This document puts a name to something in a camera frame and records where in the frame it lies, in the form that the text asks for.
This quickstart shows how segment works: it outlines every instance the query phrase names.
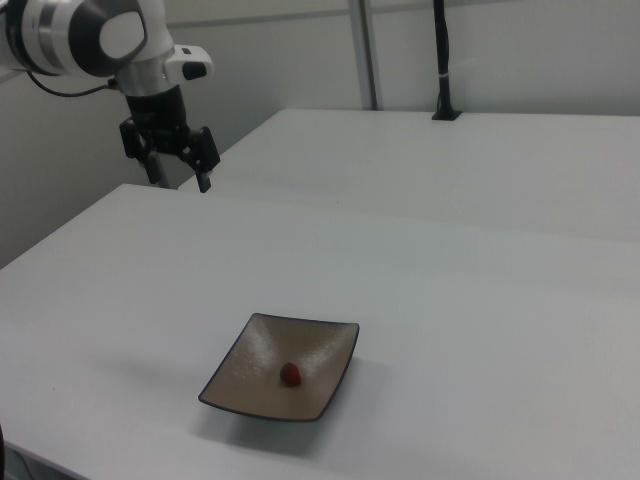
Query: tabletop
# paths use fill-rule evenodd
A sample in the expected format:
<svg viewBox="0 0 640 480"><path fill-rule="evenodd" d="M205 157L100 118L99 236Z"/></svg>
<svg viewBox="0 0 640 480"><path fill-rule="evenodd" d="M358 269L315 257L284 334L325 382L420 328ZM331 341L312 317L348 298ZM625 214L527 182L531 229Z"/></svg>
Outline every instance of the tabletop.
<svg viewBox="0 0 640 480"><path fill-rule="evenodd" d="M637 479L640 245L123 186L0 271L6 441L91 479ZM358 322L316 423L198 402Z"/></svg>
<svg viewBox="0 0 640 480"><path fill-rule="evenodd" d="M640 241L637 117L285 110L211 178L214 196Z"/></svg>

